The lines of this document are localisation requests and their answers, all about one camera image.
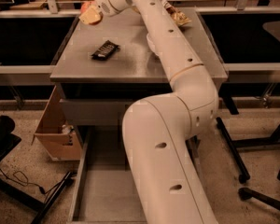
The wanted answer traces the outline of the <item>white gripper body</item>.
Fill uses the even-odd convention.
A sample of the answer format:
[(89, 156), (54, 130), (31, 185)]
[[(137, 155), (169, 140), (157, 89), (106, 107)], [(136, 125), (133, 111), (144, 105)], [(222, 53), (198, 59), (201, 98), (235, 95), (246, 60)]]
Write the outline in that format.
[(95, 0), (95, 2), (105, 16), (114, 16), (116, 14), (109, 0)]

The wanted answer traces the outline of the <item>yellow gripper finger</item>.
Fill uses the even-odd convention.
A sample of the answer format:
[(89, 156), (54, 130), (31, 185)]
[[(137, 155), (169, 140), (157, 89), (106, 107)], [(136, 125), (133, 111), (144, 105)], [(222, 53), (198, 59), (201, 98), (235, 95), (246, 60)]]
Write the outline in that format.
[(92, 5), (92, 11), (90, 13), (81, 13), (79, 16), (79, 19), (87, 25), (97, 24), (102, 20), (102, 18), (102, 12), (94, 5)]

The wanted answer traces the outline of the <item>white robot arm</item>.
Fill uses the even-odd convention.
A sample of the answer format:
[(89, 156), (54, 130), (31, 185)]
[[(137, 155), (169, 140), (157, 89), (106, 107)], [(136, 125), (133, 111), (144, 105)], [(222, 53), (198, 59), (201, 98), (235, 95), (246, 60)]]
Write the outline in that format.
[(95, 24), (129, 7), (142, 16), (172, 89), (133, 103), (122, 121), (147, 224), (217, 224), (186, 147), (216, 114), (217, 88), (161, 0), (94, 0), (80, 18)]

